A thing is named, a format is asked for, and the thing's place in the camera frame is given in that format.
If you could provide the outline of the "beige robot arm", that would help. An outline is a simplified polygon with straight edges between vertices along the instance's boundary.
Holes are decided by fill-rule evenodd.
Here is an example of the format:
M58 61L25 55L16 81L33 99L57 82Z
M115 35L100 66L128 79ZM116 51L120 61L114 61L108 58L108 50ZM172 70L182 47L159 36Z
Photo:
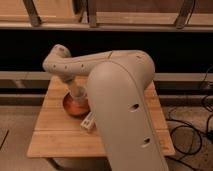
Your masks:
M87 78L86 91L112 171L169 171L160 147L145 89L155 74L152 58L141 50L113 50L72 57L56 45L45 71L65 83Z

